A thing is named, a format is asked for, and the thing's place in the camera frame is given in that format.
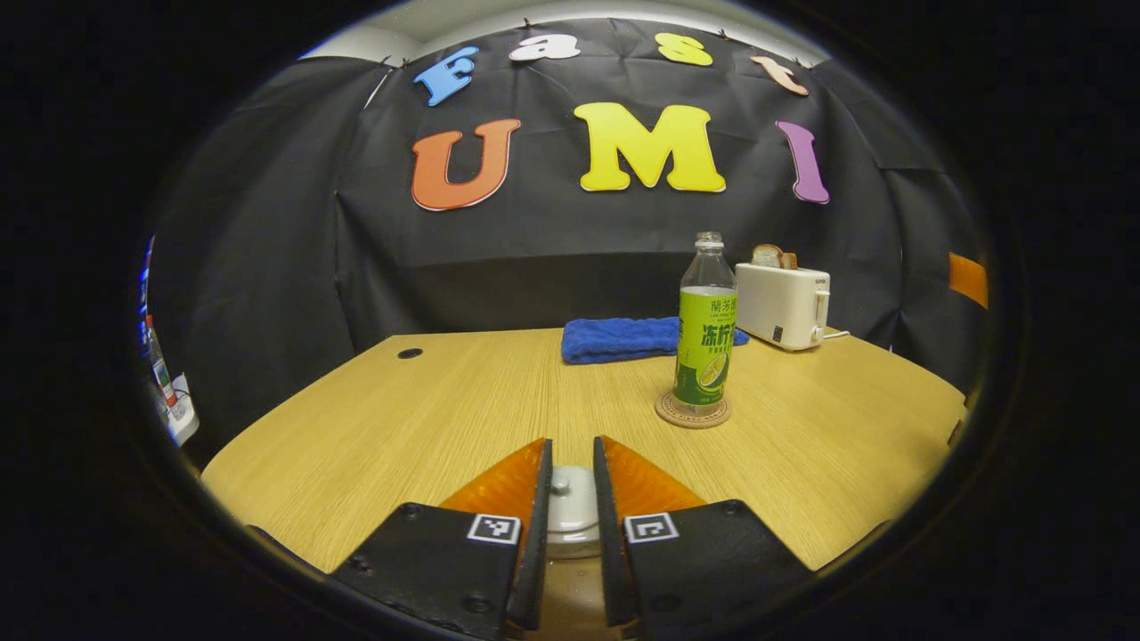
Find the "foam letter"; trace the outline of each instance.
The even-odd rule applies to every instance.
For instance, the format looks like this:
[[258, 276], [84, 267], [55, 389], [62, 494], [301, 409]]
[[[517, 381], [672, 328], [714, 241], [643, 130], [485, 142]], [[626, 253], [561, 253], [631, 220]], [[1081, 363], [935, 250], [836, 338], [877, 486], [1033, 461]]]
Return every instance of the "foam letter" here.
[[483, 139], [483, 157], [479, 175], [466, 182], [449, 182], [447, 167], [451, 145], [463, 138], [458, 131], [445, 131], [418, 140], [412, 151], [416, 165], [412, 172], [412, 198], [431, 211], [471, 206], [487, 200], [506, 179], [511, 155], [511, 132], [522, 123], [514, 119], [496, 120], [475, 128]]
[[581, 51], [578, 50], [578, 39], [563, 33], [551, 35], [536, 35], [519, 43], [520, 47], [511, 51], [512, 60], [537, 60], [539, 58], [572, 58]]
[[414, 82], [423, 82], [431, 91], [431, 98], [427, 99], [429, 107], [442, 103], [448, 96], [471, 82], [470, 76], [459, 78], [458, 74], [474, 71], [475, 63], [466, 56], [473, 56], [477, 52], [479, 52], [479, 47], [464, 47], [416, 76]]
[[700, 65], [702, 67], [712, 64], [712, 56], [706, 54], [705, 46], [693, 38], [677, 35], [676, 33], [658, 33], [653, 39], [660, 44], [657, 50], [675, 63]]
[[629, 175], [618, 168], [618, 152], [626, 157], [642, 185], [653, 187], [673, 154], [673, 171], [666, 177], [674, 189], [723, 192], [709, 148], [705, 109], [669, 105], [650, 132], [617, 103], [588, 103], [573, 114], [589, 128], [589, 172], [581, 177], [587, 192], [612, 192], [629, 186]]
[[791, 79], [793, 74], [791, 73], [791, 70], [789, 70], [788, 67], [782, 66], [780, 63], [773, 60], [767, 56], [752, 56], [749, 59], [764, 67], [764, 71], [768, 72], [768, 75], [772, 76], [772, 80], [775, 80], [776, 84], [779, 84], [780, 87], [783, 87], [784, 89], [791, 91], [792, 94], [807, 96], [807, 88], [796, 84], [796, 81]]
[[776, 121], [776, 127], [788, 137], [791, 160], [796, 163], [796, 184], [792, 185], [796, 197], [809, 203], [826, 204], [831, 201], [831, 194], [823, 186], [820, 165], [815, 162], [815, 149], [812, 148], [815, 136], [798, 124], [782, 120]]

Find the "wood grain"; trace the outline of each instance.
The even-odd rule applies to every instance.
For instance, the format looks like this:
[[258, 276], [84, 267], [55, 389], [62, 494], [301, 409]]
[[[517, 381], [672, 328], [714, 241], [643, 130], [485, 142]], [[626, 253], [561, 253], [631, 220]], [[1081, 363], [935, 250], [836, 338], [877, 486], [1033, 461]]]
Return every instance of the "wood grain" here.
[[604, 433], [707, 501], [743, 500], [816, 569], [917, 496], [964, 415], [952, 386], [856, 338], [799, 354], [752, 340], [733, 350], [732, 417], [686, 430], [653, 409], [673, 357], [565, 365], [561, 338], [392, 336], [242, 432], [202, 480], [328, 571], [400, 503], [438, 504], [538, 437], [555, 464], [591, 466]]

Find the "white toaster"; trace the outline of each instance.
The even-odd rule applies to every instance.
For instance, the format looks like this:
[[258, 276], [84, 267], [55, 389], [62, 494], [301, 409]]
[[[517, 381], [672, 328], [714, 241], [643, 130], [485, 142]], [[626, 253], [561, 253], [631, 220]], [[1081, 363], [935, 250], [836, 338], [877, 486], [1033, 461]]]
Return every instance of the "white toaster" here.
[[790, 351], [823, 342], [831, 275], [736, 263], [736, 326]]

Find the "lemon drink bottle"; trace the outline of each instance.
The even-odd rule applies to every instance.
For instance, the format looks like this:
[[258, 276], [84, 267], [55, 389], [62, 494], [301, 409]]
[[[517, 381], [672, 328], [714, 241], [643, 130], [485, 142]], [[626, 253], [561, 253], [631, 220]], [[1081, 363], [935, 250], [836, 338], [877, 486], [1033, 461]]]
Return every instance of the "lemon drink bottle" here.
[[719, 232], [697, 235], [697, 255], [681, 278], [677, 368], [673, 406], [690, 416], [717, 411], [736, 331], [736, 276]]

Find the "bread slice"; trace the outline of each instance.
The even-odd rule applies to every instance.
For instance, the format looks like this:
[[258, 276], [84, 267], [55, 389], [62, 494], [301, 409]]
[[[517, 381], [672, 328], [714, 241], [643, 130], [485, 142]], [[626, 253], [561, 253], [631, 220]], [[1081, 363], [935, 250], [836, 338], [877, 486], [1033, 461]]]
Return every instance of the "bread slice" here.
[[775, 245], [756, 245], [752, 249], [752, 265], [760, 267], [780, 267], [780, 255], [783, 252]]

